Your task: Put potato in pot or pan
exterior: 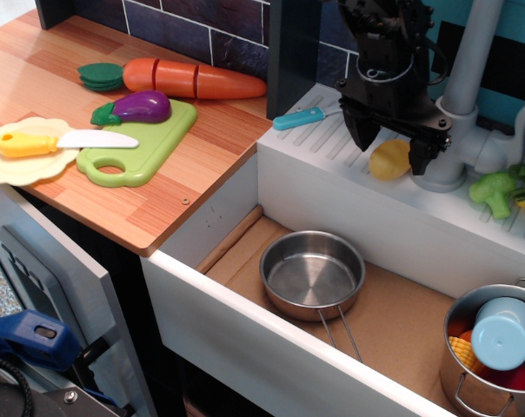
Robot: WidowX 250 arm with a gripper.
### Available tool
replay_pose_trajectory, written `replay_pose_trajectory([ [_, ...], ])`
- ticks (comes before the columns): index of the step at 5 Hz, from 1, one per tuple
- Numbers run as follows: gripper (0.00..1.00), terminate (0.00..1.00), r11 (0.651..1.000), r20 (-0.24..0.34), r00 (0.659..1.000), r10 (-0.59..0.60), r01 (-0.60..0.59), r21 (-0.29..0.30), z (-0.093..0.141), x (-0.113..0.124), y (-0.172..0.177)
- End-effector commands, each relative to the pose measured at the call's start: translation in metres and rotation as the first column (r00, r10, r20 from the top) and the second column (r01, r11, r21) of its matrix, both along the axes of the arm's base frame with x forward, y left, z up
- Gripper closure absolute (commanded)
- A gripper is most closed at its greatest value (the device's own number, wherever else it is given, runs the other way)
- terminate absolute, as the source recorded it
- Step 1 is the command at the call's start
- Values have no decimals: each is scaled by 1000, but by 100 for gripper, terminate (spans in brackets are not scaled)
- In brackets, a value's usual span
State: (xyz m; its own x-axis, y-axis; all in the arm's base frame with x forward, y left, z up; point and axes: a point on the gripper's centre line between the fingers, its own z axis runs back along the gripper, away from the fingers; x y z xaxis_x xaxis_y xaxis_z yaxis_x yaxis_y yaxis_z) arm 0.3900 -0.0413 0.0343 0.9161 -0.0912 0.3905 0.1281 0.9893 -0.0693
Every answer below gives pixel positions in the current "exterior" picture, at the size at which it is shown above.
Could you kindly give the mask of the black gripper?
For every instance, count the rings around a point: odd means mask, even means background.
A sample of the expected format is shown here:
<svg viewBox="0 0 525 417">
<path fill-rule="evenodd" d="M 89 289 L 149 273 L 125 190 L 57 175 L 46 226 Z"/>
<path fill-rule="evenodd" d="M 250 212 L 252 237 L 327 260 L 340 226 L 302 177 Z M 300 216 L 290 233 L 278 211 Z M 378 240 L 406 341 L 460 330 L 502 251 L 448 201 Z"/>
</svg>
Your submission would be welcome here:
<svg viewBox="0 0 525 417">
<path fill-rule="evenodd" d="M 356 146 L 366 151 L 386 127 L 412 138 L 409 164 L 413 175 L 424 175 L 431 161 L 450 146 L 451 121 L 429 97 L 430 79 L 426 40 L 412 50 L 406 43 L 361 39 L 359 56 L 348 75 L 336 82 L 345 125 Z"/>
</svg>

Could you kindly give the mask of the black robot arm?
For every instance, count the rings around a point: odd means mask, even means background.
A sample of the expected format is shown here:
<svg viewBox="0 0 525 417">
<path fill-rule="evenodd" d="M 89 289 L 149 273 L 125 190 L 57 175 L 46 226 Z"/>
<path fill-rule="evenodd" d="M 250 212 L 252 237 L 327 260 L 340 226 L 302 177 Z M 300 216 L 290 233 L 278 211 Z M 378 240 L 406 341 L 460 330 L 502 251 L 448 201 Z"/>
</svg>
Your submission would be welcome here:
<svg viewBox="0 0 525 417">
<path fill-rule="evenodd" d="M 429 53 L 438 50 L 427 37 L 432 8 L 420 1 L 341 1 L 338 7 L 358 48 L 348 75 L 336 82 L 349 133 L 361 150 L 382 127 L 409 137 L 412 173 L 424 175 L 450 145 L 452 125 L 428 93 L 435 84 Z"/>
</svg>

